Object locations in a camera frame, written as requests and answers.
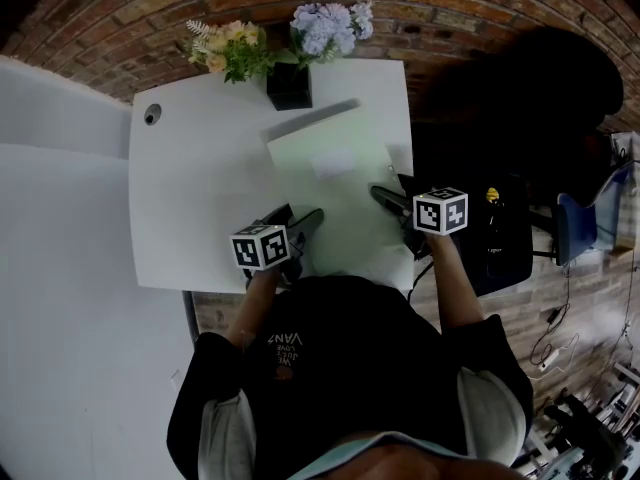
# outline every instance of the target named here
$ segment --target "white sticky note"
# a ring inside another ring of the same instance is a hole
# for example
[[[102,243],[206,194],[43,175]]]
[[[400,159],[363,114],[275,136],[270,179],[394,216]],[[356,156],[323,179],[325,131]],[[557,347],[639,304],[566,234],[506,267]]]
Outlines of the white sticky note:
[[[335,148],[312,157],[311,165],[316,178],[324,180],[353,171],[356,159],[349,148]]]

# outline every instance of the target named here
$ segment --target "white power adapter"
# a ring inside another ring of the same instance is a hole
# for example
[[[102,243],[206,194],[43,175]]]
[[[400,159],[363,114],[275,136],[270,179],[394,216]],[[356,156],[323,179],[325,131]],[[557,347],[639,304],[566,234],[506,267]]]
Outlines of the white power adapter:
[[[540,365],[538,365],[539,370],[541,372],[545,371],[556,359],[558,359],[559,355],[560,350],[555,349],[553,352],[551,352],[551,354],[549,354],[549,357],[547,357],[542,363],[540,363]]]

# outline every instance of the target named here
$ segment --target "black cable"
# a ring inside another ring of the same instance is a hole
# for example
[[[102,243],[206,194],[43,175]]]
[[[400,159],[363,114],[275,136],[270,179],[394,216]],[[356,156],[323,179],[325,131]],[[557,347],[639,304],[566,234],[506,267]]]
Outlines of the black cable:
[[[538,341],[536,341],[535,345],[531,349],[531,354],[529,354],[529,362],[534,366],[540,366],[542,363],[544,363],[547,360],[547,358],[553,352],[553,346],[551,345],[551,343],[547,343],[545,347],[542,349],[540,360],[539,361],[533,360],[533,356],[535,356],[536,349],[538,348],[538,345],[540,345],[540,342],[550,334],[553,334],[556,331],[556,329],[560,327],[560,325],[564,321],[564,317],[567,316],[567,311],[569,311],[569,308],[571,307],[571,304],[569,304],[569,298],[571,296],[570,284],[569,284],[569,279],[571,279],[571,263],[568,263],[566,265],[566,267],[562,272],[562,275],[567,279],[567,301],[556,310],[557,311],[556,315],[561,314],[560,319],[558,320],[556,318],[555,321],[552,320],[551,322],[549,322],[549,325],[547,325],[547,330],[542,334],[542,336],[538,338]]]
[[[627,329],[627,318],[629,317],[629,306],[631,306],[631,292],[633,290],[633,273],[637,270],[637,267],[635,266],[635,264],[636,264],[636,250],[634,249],[633,253],[632,253],[632,256],[631,256],[631,279],[629,279],[629,297],[627,298],[627,310],[625,311],[625,314],[624,314],[624,322],[622,322],[622,331],[620,331],[620,335],[618,336],[618,339],[616,340],[615,345],[613,345],[613,349],[611,350],[611,354],[609,354],[609,359],[607,359],[607,362],[604,364],[604,368],[602,368],[602,371],[600,372],[600,375],[598,375],[598,378],[593,383],[593,386],[591,386],[591,389],[589,390],[589,393],[587,393],[587,396],[584,399],[585,402],[587,400],[589,400],[589,397],[591,396],[591,393],[593,393],[593,390],[598,385],[598,382],[600,382],[600,379],[604,375],[604,372],[609,367],[609,363],[611,362],[611,359],[613,358],[613,354],[615,353],[616,349],[618,348],[618,344],[620,343],[620,340],[622,339],[622,336],[624,336],[624,332]]]
[[[411,294],[413,293],[413,290],[416,289],[416,285],[418,284],[418,281],[422,279],[422,277],[431,269],[431,267],[433,267],[433,261],[429,263],[426,267],[424,267],[424,270],[420,272],[420,274],[418,274],[418,277],[416,277],[416,280],[413,282],[413,288],[411,288],[409,295],[407,295],[407,302],[409,304],[411,304]]]

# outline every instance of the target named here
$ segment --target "brick wall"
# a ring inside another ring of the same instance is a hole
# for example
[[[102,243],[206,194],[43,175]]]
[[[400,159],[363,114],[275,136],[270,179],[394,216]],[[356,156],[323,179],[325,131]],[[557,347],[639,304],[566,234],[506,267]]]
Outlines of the brick wall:
[[[272,24],[309,1],[318,0],[41,0],[3,53],[131,101],[138,91],[199,74],[177,47],[185,20]],[[624,79],[625,103],[607,127],[640,129],[640,18],[624,0],[373,1],[376,32],[355,56],[405,61],[412,102],[443,67],[551,25],[608,53]]]

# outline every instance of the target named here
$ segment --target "black vase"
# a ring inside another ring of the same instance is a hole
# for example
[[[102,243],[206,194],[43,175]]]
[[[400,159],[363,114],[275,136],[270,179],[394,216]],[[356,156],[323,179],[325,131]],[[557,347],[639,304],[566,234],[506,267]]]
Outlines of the black vase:
[[[276,110],[313,107],[309,67],[298,71],[296,64],[277,62],[267,77],[267,95]]]

